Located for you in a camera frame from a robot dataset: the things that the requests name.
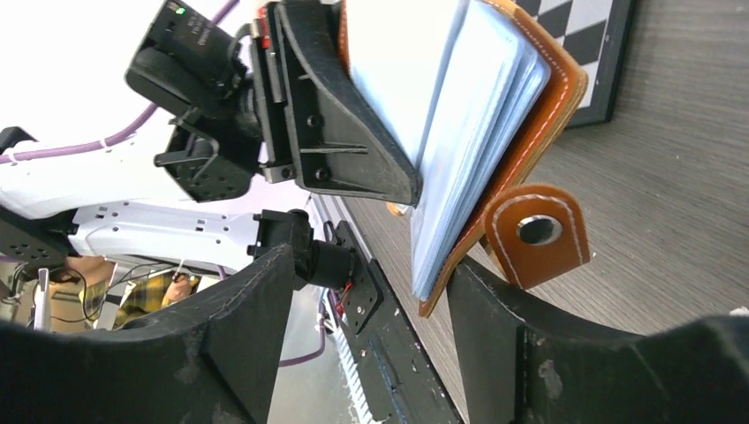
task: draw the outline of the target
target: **yellow plaid shirt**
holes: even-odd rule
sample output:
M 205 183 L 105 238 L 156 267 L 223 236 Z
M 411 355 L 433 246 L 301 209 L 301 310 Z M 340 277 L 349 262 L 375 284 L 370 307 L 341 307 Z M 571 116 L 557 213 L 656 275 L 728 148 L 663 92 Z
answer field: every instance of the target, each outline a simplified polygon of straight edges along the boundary
M 166 273 L 135 283 L 130 294 L 127 295 L 127 298 L 117 311 L 117 318 L 115 319 L 113 329 L 117 329 L 136 318 L 161 309 L 163 298 L 171 284 L 171 278 L 172 274 Z M 87 320 L 89 323 L 93 323 L 91 320 L 95 321 L 99 318 L 99 312 L 102 310 L 102 304 L 107 296 L 108 289 L 107 281 L 102 280 L 97 284 L 89 285 L 85 289 L 85 298 L 84 291 L 80 292 L 80 302 L 83 305 L 86 317 L 90 319 Z

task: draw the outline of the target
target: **checkerboard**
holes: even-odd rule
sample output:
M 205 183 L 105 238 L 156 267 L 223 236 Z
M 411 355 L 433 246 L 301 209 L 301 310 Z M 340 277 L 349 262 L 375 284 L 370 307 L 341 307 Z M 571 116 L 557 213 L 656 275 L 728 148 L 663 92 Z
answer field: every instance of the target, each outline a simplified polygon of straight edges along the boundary
M 516 0 L 578 61 L 588 88 L 571 126 L 610 119 L 632 0 Z

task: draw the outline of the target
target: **gray wood surface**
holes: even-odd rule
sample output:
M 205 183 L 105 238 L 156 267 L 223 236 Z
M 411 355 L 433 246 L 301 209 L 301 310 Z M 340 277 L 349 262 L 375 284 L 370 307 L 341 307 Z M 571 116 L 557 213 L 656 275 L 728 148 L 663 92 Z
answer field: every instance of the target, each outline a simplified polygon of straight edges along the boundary
M 530 178 L 577 197 L 594 253 L 534 292 L 641 333 L 749 307 L 749 1 L 641 0 L 615 113 Z M 348 204 L 465 415 L 447 307 L 426 321 L 409 300 L 406 220 Z

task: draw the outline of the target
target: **bolt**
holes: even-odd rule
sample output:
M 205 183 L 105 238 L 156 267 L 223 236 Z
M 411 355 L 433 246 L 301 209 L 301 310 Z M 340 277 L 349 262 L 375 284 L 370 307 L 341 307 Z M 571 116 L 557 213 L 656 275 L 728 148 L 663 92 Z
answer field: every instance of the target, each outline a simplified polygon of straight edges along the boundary
M 320 115 L 310 115 L 306 119 L 306 126 L 310 128 L 315 128 L 317 126 L 320 126 L 322 123 L 322 119 L 320 119 Z
M 330 172 L 327 168 L 318 168 L 314 172 L 314 177 L 318 179 L 318 181 L 328 181 L 330 178 Z

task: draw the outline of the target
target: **light blue pages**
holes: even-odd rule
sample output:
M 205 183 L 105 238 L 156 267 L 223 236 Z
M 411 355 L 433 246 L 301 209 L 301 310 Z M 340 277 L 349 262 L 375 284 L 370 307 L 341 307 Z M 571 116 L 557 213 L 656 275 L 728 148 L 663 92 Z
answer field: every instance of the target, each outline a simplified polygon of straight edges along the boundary
M 358 0 L 346 5 L 352 69 L 359 69 L 354 84 L 401 142 L 424 180 L 419 205 L 411 216 L 413 293 L 424 300 L 504 151 L 546 86 L 550 70 L 535 47 L 492 6 L 478 0 L 469 0 L 465 8 L 455 2 L 451 8 L 432 2 L 430 8 L 412 12 L 407 19 L 410 25 L 424 26 L 422 33 L 429 31 L 432 19 L 427 19 L 431 16 L 427 11 L 435 9 L 439 9 L 436 16 L 442 17 L 441 22 L 462 25 L 452 39 L 399 31 L 404 38 L 398 44 L 412 46 L 412 55 L 431 52 L 431 58 L 423 62 L 412 58 L 421 64 L 419 72 L 429 76 L 422 87 L 413 83 L 419 79 L 406 70 L 390 73 L 390 66 L 400 59 L 394 61 L 383 54 L 378 65 L 367 63 L 367 51 L 351 43 L 351 29 L 358 21 L 351 21 L 350 6 L 357 3 L 376 8 L 378 2 Z M 446 18 L 449 12 L 454 13 L 453 19 Z M 424 23 L 414 24 L 415 17 Z M 378 20 L 372 11 L 369 18 Z M 408 40 L 412 36 L 420 40 L 419 47 Z M 444 61 L 434 60 L 439 49 L 432 44 L 437 43 L 450 46 Z M 405 78 L 414 80 L 409 84 L 402 80 Z M 425 89 L 429 85 L 436 92 L 431 97 Z M 411 119 L 410 125 L 404 117 Z M 421 133 L 416 130 L 419 124 L 424 125 Z
M 346 3 L 353 84 L 416 167 L 468 3 Z

